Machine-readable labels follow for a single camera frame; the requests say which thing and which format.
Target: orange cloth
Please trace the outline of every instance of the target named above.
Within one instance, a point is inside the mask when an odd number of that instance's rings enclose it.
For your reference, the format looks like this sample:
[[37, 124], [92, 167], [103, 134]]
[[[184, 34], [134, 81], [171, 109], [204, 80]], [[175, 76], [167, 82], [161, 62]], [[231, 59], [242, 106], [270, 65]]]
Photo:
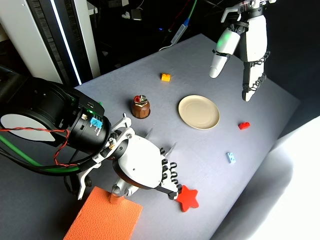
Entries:
[[143, 207], [127, 199], [112, 204], [109, 197], [94, 187], [64, 240], [129, 240]]

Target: table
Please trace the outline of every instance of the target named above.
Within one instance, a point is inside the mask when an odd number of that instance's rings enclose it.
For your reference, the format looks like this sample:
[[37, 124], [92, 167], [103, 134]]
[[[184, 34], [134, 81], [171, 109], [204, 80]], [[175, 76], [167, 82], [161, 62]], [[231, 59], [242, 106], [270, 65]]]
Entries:
[[[299, 105], [269, 79], [250, 102], [244, 102], [243, 63], [235, 56], [217, 79], [210, 78], [215, 45], [200, 34], [77, 87], [102, 102], [111, 124], [126, 112], [136, 134], [144, 136], [153, 129], [149, 140], [158, 147], [169, 149], [177, 142], [169, 156], [178, 164], [177, 179], [198, 190], [199, 208], [181, 212], [179, 204], [166, 194], [139, 189], [130, 197], [143, 206], [132, 240], [208, 240]], [[161, 81], [161, 73], [170, 73], [171, 82]], [[131, 100], [140, 94], [150, 101], [151, 114], [146, 119], [136, 119], [130, 113]], [[218, 106], [220, 122], [216, 127], [197, 130], [181, 120], [178, 103], [188, 95], [205, 96]], [[239, 130], [238, 124], [247, 121], [251, 127]], [[6, 137], [35, 159], [52, 161], [48, 154], [53, 154], [54, 148], [8, 133]], [[37, 148], [43, 151], [35, 153]], [[235, 164], [229, 164], [227, 152], [234, 153]], [[71, 154], [72, 150], [66, 149], [61, 159]], [[1, 239], [61, 239], [83, 202], [67, 193], [61, 178], [35, 174], [0, 158]], [[117, 179], [109, 161], [90, 176], [94, 185], [109, 191]]]

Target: yellow toy brick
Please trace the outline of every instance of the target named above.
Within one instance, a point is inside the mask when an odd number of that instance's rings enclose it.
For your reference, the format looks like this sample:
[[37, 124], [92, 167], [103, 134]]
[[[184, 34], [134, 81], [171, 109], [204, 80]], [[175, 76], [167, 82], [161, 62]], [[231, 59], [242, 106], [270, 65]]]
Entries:
[[170, 80], [171, 80], [171, 75], [170, 74], [162, 73], [161, 81], [170, 82]]

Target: beige plate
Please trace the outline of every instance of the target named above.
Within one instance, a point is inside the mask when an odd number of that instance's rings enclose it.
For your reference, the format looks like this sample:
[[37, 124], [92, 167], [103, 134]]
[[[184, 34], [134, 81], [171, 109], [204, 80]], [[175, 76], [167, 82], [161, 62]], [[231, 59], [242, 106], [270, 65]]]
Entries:
[[195, 129], [211, 129], [220, 120], [218, 107], [204, 96], [186, 96], [180, 101], [178, 110], [182, 120]]

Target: star-shaped object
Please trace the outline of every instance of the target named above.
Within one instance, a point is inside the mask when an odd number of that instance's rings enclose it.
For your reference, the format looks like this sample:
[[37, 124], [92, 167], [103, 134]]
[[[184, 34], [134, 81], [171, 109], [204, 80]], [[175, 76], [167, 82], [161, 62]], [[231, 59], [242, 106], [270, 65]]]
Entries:
[[198, 191], [188, 189], [185, 185], [182, 186], [182, 191], [179, 193], [176, 201], [181, 203], [182, 212], [186, 212], [190, 207], [197, 208], [199, 203], [196, 200]]

